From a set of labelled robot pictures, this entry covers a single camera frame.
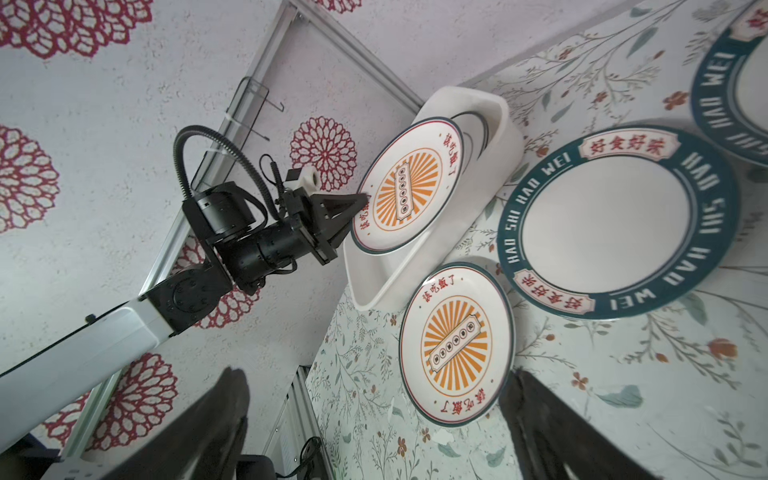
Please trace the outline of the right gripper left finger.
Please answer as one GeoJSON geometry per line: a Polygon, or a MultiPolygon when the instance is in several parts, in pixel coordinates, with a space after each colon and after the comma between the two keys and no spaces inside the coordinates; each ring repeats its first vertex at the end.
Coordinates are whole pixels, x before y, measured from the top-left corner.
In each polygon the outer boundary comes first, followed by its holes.
{"type": "Polygon", "coordinates": [[[227,367],[216,384],[106,479],[232,479],[248,430],[245,372],[227,367]]]}

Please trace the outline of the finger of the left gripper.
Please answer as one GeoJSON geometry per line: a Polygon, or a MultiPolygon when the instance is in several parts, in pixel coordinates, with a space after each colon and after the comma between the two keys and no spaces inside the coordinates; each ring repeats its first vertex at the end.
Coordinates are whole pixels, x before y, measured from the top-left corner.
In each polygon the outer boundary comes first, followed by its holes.
{"type": "Polygon", "coordinates": [[[343,240],[352,227],[355,216],[368,204],[364,193],[327,194],[311,196],[313,224],[326,240],[343,240]]]}

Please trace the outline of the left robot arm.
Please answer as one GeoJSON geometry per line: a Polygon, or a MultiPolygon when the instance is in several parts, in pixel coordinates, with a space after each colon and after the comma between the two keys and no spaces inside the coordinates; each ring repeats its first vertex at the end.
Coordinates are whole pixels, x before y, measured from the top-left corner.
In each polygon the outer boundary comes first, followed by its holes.
{"type": "Polygon", "coordinates": [[[233,182],[195,194],[183,213],[205,259],[55,342],[1,376],[1,448],[14,443],[81,394],[212,313],[233,289],[251,295],[270,275],[296,271],[312,255],[337,256],[365,194],[282,191],[280,211],[233,182]],[[274,222],[255,221],[258,209],[274,222]]]}

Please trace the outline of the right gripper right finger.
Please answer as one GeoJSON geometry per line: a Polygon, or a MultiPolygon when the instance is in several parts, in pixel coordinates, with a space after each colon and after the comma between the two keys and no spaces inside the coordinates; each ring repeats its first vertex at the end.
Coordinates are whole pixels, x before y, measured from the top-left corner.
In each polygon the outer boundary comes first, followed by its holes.
{"type": "Polygon", "coordinates": [[[651,479],[531,373],[512,372],[499,394],[524,479],[651,479]]]}

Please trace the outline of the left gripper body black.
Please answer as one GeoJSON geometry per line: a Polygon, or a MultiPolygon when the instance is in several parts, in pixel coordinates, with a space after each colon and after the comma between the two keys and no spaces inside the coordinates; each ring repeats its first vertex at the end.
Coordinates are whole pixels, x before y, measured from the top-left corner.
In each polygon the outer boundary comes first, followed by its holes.
{"type": "Polygon", "coordinates": [[[221,190],[233,201],[234,220],[221,232],[221,261],[235,282],[261,282],[287,275],[297,260],[313,256],[326,265],[338,257],[343,240],[326,240],[313,224],[311,196],[305,188],[283,191],[284,216],[269,224],[264,202],[227,182],[221,190]]]}

